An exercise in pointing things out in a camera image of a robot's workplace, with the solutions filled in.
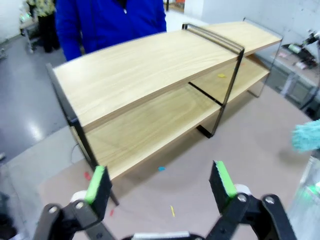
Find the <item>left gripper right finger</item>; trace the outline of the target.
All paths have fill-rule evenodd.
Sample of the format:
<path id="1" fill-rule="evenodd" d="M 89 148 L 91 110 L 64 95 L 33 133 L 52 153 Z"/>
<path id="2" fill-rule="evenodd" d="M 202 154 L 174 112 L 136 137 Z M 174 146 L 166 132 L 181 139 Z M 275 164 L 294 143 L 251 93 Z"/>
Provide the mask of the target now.
<path id="1" fill-rule="evenodd" d="M 295 240 L 297 237 L 275 194 L 261 199 L 238 192 L 222 161 L 214 161 L 209 183 L 220 217 L 206 240 L 230 240 L 239 225 L 249 225 L 259 240 Z"/>

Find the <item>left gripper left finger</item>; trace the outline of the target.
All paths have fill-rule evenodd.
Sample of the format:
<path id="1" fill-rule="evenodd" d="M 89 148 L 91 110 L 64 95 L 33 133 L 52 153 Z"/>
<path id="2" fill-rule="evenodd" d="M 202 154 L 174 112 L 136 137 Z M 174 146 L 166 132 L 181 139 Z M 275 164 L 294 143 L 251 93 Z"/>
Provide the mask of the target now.
<path id="1" fill-rule="evenodd" d="M 37 240 L 71 240 L 84 231 L 90 240 L 112 240 L 113 235 L 103 224 L 112 183 L 106 167 L 97 166 L 84 199 L 77 199 L 62 207 L 47 204 L 40 215 Z"/>

